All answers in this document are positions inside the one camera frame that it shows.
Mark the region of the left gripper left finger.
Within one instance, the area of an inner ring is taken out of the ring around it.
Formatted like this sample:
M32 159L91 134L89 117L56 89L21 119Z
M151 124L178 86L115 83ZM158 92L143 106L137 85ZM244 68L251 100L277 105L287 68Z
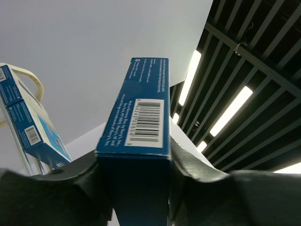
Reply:
M0 170L2 226L105 226L112 204L93 151L46 175Z

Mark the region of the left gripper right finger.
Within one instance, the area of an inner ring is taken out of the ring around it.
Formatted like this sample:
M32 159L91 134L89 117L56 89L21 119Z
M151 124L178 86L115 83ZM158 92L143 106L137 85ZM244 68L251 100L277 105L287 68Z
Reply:
M267 171L229 174L171 139L169 220L177 226L298 226L301 177Z

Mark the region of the blue Harry's razor box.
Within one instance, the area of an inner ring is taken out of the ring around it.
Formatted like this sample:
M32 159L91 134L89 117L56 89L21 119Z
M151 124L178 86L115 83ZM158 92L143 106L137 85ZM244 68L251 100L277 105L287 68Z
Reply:
M8 106L7 111L26 153L54 169L72 162L57 132L25 101Z
M172 166L169 59L132 58L96 147L122 226L166 226Z

